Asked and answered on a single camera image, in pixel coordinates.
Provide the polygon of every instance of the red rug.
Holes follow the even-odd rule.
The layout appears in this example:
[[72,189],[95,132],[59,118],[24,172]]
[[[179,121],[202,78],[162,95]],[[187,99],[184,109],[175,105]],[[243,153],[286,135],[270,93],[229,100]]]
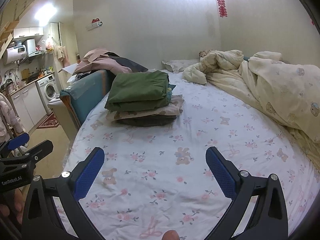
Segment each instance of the red rug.
[[56,128],[59,126],[59,122],[54,115],[54,113],[50,114],[47,119],[43,121],[41,125],[38,126],[37,129],[43,129],[43,128]]

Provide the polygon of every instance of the bed sheet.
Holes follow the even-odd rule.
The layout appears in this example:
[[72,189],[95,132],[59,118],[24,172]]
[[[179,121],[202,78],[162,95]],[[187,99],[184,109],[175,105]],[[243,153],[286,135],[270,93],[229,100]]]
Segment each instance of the bed sheet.
[[[80,204],[106,239],[161,239],[174,229],[180,239],[204,239],[230,204],[205,162],[217,147],[238,169],[253,176],[278,175],[286,200],[289,234],[320,188],[320,176],[294,139],[258,110],[211,84],[187,83],[169,73],[182,94],[183,113],[171,124],[140,128],[105,119],[107,96],[76,136],[65,170],[94,147],[105,162]],[[252,210],[256,197],[252,197]],[[72,233],[59,201],[58,212]],[[243,231],[246,212],[236,233]]]

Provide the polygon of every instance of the water heater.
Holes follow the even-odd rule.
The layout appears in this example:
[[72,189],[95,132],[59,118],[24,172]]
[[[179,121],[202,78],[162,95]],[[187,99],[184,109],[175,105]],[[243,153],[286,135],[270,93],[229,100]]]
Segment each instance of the water heater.
[[3,54],[3,64],[7,65],[11,62],[22,60],[24,57],[26,57],[26,55],[27,54],[25,45],[8,48],[4,51]]

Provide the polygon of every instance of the wooden cutting board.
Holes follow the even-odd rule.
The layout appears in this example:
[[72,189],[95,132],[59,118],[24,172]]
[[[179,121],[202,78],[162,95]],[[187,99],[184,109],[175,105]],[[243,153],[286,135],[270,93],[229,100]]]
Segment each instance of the wooden cutting board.
[[27,79],[29,77],[30,70],[28,68],[21,71],[21,79]]

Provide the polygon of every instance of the bolt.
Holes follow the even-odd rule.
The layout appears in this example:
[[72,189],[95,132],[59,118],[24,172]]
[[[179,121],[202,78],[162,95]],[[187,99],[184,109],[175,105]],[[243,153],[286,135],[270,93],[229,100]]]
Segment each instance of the bolt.
[[38,181],[40,179],[40,176],[39,175],[36,175],[33,177],[33,181]]
[[278,176],[277,176],[276,174],[271,174],[271,179],[277,180],[277,179],[278,179]]
[[241,175],[242,177],[248,177],[248,176],[249,176],[249,172],[247,172],[247,171],[240,171],[240,175]]
[[70,172],[69,172],[69,171],[64,171],[63,173],[61,173],[61,176],[62,176],[63,178],[67,178],[67,177],[70,176]]

